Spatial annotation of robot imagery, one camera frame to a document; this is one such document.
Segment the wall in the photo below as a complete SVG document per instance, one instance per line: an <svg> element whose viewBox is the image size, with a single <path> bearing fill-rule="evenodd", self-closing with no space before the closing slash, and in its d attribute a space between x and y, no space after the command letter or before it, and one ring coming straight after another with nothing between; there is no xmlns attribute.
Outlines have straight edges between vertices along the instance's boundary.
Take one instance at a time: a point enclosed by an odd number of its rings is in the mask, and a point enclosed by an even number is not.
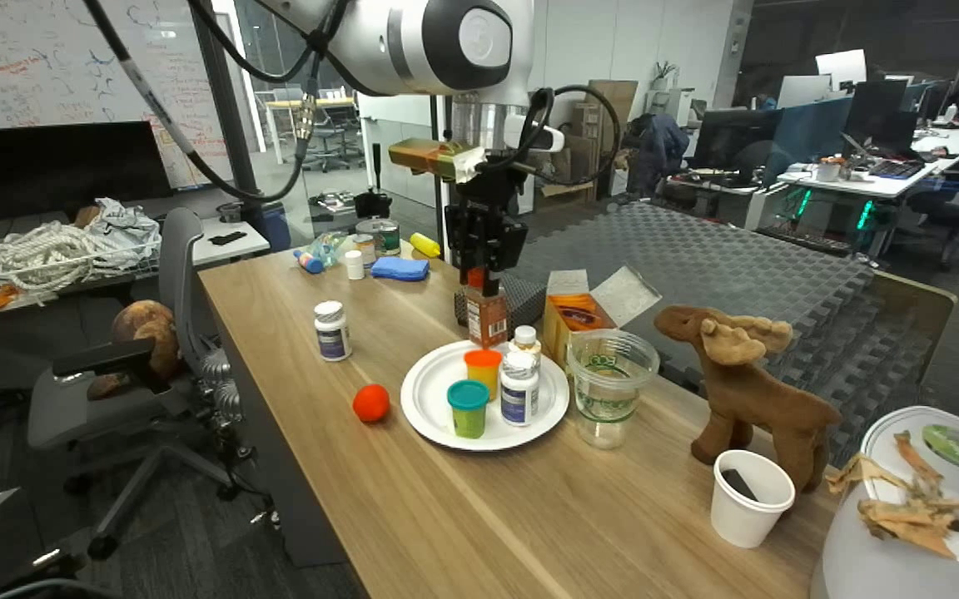
<svg viewBox="0 0 959 599"><path fill-rule="evenodd" d="M531 84L638 81L659 58L713 104L732 0L538 0Z"/></svg>
<svg viewBox="0 0 959 599"><path fill-rule="evenodd" d="M194 147L228 173L186 0L102 2ZM0 125L148 121L79 0L0 0ZM172 185L198 185L164 129Z"/></svg>

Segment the black office chair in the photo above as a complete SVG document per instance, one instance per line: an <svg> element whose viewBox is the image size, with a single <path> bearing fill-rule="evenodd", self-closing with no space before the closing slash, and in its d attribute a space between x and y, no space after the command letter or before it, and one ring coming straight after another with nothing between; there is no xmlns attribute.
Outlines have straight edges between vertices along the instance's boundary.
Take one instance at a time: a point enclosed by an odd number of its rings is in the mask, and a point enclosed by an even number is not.
<svg viewBox="0 0 959 599"><path fill-rule="evenodd" d="M52 367L42 368L34 387L26 442L36 450L74 450L95 457L74 472L74 488L82 488L82 483L95 472L140 461L93 529L85 547L93 559L106 559L116 549L129 512L148 492L153 474L166 460L219 483L225 499L236 488L225 461L207 460L181 442L181 433L194 430L194 421L208 421L208 392L203 392L203 383L208 383L207 361L225 361L216 360L223 351L213 347L213 324L198 316L203 301L194 270L194 243L198 233L198 219L190 210L172 210L164 223L160 247L160 301L172 309L181 361L190 367L186 376L156 383L142 376L153 341L109 341L52 360ZM129 372L135 387L112 400L85 400L85 387L95 372Z"/></svg>
<svg viewBox="0 0 959 599"><path fill-rule="evenodd" d="M959 167L943 177L943 185L905 196L893 237L935 238L943 249L940 263L944 270L959 266Z"/></svg>

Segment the white cable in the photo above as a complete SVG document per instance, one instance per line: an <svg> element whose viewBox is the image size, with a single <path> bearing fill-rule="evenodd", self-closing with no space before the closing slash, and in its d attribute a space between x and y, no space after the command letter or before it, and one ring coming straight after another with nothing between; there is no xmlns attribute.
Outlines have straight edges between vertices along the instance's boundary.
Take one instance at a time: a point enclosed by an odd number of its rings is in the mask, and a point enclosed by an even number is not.
<svg viewBox="0 0 959 599"><path fill-rule="evenodd" d="M76 281L122 280L153 263L160 229L148 217L95 199L102 210L85 223L42 223L0 238L0 281L26 291L59 291Z"/></svg>
<svg viewBox="0 0 959 599"><path fill-rule="evenodd" d="M57 291L90 273L93 247L79 227L42 223L0 238L0 281L26 291Z"/></svg>

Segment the small bottle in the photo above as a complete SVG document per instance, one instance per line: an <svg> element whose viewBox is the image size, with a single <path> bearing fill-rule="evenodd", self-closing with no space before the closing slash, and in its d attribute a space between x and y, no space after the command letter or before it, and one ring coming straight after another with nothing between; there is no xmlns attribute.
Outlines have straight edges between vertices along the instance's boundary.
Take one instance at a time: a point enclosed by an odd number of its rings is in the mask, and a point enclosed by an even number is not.
<svg viewBox="0 0 959 599"><path fill-rule="evenodd" d="M470 335L478 347L495 347L509 331L509 305L506 291L495 280L482 281L482 291L467 291L467 319L470 319Z"/></svg>
<svg viewBox="0 0 959 599"><path fill-rule="evenodd" d="M345 249L344 270L345 270L345 280L364 280L365 276L365 257L359 249Z"/></svg>
<svg viewBox="0 0 959 599"><path fill-rule="evenodd" d="M470 295L478 295L482 270L458 270L458 286L451 291L451 319L457 326L470 326Z"/></svg>
<svg viewBox="0 0 959 599"><path fill-rule="evenodd" d="M531 418L537 390L538 390L537 368L538 367L531 351L509 348L509 356L502 360L499 408L502 408L506 425L526 425Z"/></svg>
<svg viewBox="0 0 959 599"><path fill-rule="evenodd" d="M315 301L311 305L311 329L320 356L345 360L348 356L348 329L345 329L345 305L344 301Z"/></svg>
<svg viewBox="0 0 959 599"><path fill-rule="evenodd" d="M537 326L516 326L516 329L513 329L509 351L528 351L528 356L537 356L537 368L531 368L531 376L537 376L531 413L537 413L537 408L538 408L538 390L543 390L543 368L538 368L538 361L543 361L543 341L538 341Z"/></svg>

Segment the red ball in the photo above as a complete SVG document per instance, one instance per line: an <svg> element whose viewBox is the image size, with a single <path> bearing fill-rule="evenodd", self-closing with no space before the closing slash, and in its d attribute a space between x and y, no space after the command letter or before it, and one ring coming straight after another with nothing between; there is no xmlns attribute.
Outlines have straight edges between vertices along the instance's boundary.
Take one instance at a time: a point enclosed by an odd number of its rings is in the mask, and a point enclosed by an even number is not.
<svg viewBox="0 0 959 599"><path fill-rule="evenodd" d="M390 392L380 383L365 383L351 392L351 413L359 421L384 421L390 413Z"/></svg>

